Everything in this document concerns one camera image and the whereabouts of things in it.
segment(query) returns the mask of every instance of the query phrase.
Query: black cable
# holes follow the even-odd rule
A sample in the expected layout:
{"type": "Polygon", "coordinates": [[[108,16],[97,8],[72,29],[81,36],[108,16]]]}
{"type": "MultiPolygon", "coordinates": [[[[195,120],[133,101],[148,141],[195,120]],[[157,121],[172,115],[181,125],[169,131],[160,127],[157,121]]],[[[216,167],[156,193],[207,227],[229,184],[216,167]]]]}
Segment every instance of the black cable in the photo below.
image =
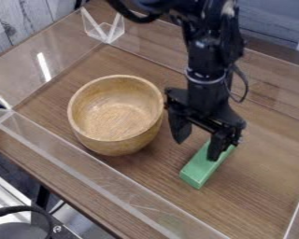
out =
{"type": "Polygon", "coordinates": [[[62,202],[56,208],[53,208],[49,211],[49,214],[53,215],[64,206],[65,206],[65,202],[62,202]]]}
{"type": "Polygon", "coordinates": [[[248,91],[249,91],[249,84],[248,84],[248,80],[247,80],[247,77],[245,77],[245,75],[244,75],[244,73],[240,71],[240,69],[239,69],[239,67],[233,64],[233,66],[232,66],[232,70],[233,70],[233,72],[236,73],[236,75],[240,77],[240,79],[241,79],[241,81],[243,81],[243,83],[244,83],[244,94],[243,94],[243,96],[240,97],[240,99],[236,99],[235,97],[233,97],[233,94],[232,94],[232,92],[231,92],[231,90],[229,90],[229,87],[228,87],[228,84],[227,84],[227,81],[224,80],[224,86],[225,86],[225,90],[227,90],[227,93],[229,94],[229,97],[231,97],[231,99],[236,102],[236,103],[243,103],[244,102],[244,100],[245,100],[245,97],[247,97],[247,94],[248,94],[248,91]]]}
{"type": "Polygon", "coordinates": [[[138,17],[122,4],[120,0],[105,0],[106,3],[114,8],[120,14],[129,20],[133,21],[134,23],[149,23],[154,21],[161,14],[152,14],[149,13],[145,17],[138,17]]]}
{"type": "Polygon", "coordinates": [[[0,208],[0,217],[5,216],[7,214],[21,213],[21,212],[35,212],[35,213],[41,214],[45,217],[46,223],[47,223],[47,231],[46,231],[45,239],[49,239],[51,237],[51,234],[53,234],[51,216],[39,207],[37,207],[37,206],[27,206],[27,205],[17,205],[17,206],[3,207],[3,208],[0,208]]]}

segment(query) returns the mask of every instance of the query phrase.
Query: wooden tabletop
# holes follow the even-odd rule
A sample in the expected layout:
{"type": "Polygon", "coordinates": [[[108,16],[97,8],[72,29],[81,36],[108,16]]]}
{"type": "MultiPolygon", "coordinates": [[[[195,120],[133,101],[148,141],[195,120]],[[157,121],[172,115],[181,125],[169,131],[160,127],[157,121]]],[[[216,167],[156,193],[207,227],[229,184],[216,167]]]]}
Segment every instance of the wooden tabletop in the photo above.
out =
{"type": "MultiPolygon", "coordinates": [[[[274,99],[283,99],[283,109],[294,110],[295,105],[299,105],[299,68],[288,64],[282,66],[276,59],[261,55],[248,59],[245,64],[249,75],[260,79],[265,76],[275,83],[271,84],[274,90],[261,84],[255,85],[260,97],[257,100],[271,99],[275,104],[274,99]]],[[[299,119],[251,101],[243,105],[232,104],[248,122],[243,144],[201,190],[193,190],[180,181],[177,173],[209,135],[195,128],[188,140],[177,145],[169,133],[165,114],[157,138],[133,155],[104,157],[78,143],[65,114],[69,98],[92,79],[113,74],[144,77],[161,92],[167,86],[185,85],[179,72],[101,45],[15,107],[15,111],[229,237],[282,238],[299,200],[299,119]]],[[[161,237],[2,131],[0,151],[117,236],[161,237]]],[[[96,174],[93,162],[81,162],[80,167],[88,175],[96,174]]]]}

